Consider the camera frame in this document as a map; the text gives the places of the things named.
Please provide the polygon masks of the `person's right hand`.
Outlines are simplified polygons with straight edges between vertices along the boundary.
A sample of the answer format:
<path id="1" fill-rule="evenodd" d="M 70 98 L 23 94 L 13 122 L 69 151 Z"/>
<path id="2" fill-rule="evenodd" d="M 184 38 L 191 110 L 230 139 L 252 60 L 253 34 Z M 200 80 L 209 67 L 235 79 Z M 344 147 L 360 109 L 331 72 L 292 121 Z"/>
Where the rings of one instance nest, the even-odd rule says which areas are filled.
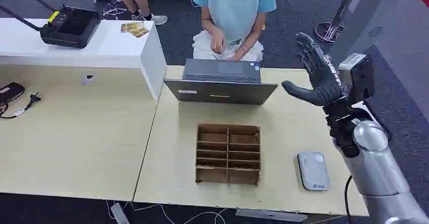
<path id="1" fill-rule="evenodd" d="M 212 35 L 210 48 L 216 54 L 223 54 L 225 49 L 225 36 L 224 33 L 219 30 L 215 31 Z"/>

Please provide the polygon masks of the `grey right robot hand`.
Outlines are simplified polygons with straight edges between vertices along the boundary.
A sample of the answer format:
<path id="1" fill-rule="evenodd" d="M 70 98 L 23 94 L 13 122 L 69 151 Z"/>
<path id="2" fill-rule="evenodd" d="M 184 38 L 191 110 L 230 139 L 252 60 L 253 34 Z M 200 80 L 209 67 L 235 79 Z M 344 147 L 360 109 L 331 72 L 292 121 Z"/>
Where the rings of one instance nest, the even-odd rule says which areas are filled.
<path id="1" fill-rule="evenodd" d="M 296 43 L 301 49 L 300 57 L 308 73 L 312 89 L 299 87 L 285 80 L 281 83 L 286 92 L 316 106 L 327 106 L 343 96 L 342 82 L 331 57 L 307 34 L 298 33 Z"/>

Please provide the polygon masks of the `person's left hand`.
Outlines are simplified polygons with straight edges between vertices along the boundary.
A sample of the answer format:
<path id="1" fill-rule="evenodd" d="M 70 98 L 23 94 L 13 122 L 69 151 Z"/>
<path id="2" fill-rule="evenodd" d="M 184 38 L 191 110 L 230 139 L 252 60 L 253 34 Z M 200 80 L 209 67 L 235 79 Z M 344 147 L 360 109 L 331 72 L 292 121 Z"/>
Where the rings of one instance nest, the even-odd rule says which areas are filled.
<path id="1" fill-rule="evenodd" d="M 246 46 L 242 45 L 240 46 L 240 48 L 238 48 L 235 51 L 234 55 L 229 59 L 233 61 L 240 61 L 246 54 L 247 54 Z"/>

